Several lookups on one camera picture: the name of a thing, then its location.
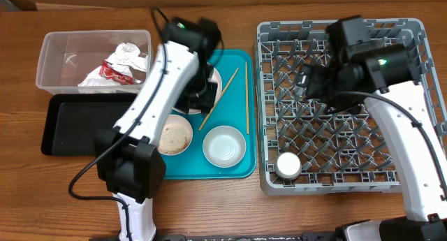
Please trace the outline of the large white plate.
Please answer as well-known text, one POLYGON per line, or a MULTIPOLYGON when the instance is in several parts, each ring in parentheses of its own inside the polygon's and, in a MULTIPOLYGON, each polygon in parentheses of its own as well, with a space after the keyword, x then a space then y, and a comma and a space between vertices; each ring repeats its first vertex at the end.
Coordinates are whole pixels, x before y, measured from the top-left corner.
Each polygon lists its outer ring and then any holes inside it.
POLYGON ((208 65, 207 72, 208 79, 204 82, 202 89, 193 94, 192 86, 188 84, 174 105, 174 111, 189 115, 206 115, 210 112, 221 95, 223 87, 221 76, 215 67, 208 65))

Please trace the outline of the pink bowl with rice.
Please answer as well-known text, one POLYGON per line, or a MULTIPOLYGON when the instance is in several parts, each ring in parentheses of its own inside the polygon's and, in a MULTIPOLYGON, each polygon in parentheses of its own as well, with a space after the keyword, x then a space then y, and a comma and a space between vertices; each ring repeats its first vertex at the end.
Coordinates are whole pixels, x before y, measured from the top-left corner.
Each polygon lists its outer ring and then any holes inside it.
POLYGON ((169 115, 163 126, 158 151, 173 156, 186 150, 191 144, 193 129, 187 119, 180 115, 169 115))

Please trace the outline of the grey-white bowl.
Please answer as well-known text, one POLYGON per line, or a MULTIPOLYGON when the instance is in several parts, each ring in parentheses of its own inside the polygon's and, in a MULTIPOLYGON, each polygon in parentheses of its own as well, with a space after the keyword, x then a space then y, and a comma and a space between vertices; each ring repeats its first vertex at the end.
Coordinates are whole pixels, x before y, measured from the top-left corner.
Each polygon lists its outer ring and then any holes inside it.
POLYGON ((232 126, 217 126, 203 140, 205 158, 218 168, 236 166, 247 150, 244 136, 232 126))

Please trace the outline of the white paper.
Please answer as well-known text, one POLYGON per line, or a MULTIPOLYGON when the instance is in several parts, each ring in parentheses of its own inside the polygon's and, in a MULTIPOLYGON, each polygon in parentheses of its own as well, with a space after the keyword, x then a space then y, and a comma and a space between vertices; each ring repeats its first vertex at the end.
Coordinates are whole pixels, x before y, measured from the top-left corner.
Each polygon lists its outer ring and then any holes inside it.
MULTIPOLYGON (((142 84, 147 72, 148 56, 142 57, 140 49, 133 43, 120 43, 115 51, 103 61, 108 62, 111 67, 124 74, 133 77, 135 85, 142 84)), ((111 87, 120 86, 114 80, 107 80, 99 75, 101 66, 95 68, 87 77, 78 84, 79 87, 111 87)))

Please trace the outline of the red snack wrapper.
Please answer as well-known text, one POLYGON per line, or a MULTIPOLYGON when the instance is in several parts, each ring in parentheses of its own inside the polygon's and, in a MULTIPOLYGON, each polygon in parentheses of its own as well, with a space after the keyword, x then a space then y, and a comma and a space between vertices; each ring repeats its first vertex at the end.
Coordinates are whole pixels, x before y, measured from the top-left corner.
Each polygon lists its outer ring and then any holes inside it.
POLYGON ((135 80, 133 77, 124 75, 116 70, 114 70, 111 65, 103 61, 101 69, 99 71, 99 75, 104 77, 107 80, 114 80, 115 82, 118 82, 121 85, 134 85, 135 80))

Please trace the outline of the white paper cup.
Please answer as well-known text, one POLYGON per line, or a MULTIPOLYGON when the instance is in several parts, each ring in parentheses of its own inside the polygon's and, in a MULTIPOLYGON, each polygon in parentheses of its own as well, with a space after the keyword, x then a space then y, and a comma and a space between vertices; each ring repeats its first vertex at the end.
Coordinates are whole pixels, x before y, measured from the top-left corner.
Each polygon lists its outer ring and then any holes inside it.
POLYGON ((293 180, 301 173, 301 160, 292 152, 281 153, 274 164, 274 170, 282 179, 293 180))

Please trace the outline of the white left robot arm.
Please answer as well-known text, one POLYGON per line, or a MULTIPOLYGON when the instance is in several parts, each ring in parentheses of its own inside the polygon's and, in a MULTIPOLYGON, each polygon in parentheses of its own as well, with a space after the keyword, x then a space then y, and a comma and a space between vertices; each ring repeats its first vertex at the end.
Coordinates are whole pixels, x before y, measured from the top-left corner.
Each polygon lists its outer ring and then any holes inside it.
POLYGON ((117 203, 121 230, 117 240, 153 240, 153 197, 161 187, 166 163, 159 141, 173 108, 209 112, 217 86, 211 82, 209 58, 224 44, 216 22, 180 17, 155 26, 161 42, 147 79, 128 108, 110 130, 99 131, 95 157, 70 181, 68 192, 78 200, 111 200, 117 203), (81 196, 75 183, 92 167, 111 196, 81 196))

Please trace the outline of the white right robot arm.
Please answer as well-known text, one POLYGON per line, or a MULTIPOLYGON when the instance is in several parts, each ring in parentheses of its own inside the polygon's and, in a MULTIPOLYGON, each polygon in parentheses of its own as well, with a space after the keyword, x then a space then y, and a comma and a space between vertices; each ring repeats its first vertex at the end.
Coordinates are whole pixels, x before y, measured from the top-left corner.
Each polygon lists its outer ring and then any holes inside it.
POLYGON ((424 97, 421 74, 402 44, 380 46, 361 16, 325 30, 327 66, 305 64, 296 81, 327 112, 365 108, 381 130, 402 188, 403 217, 338 227, 334 240, 445 240, 446 156, 424 97))

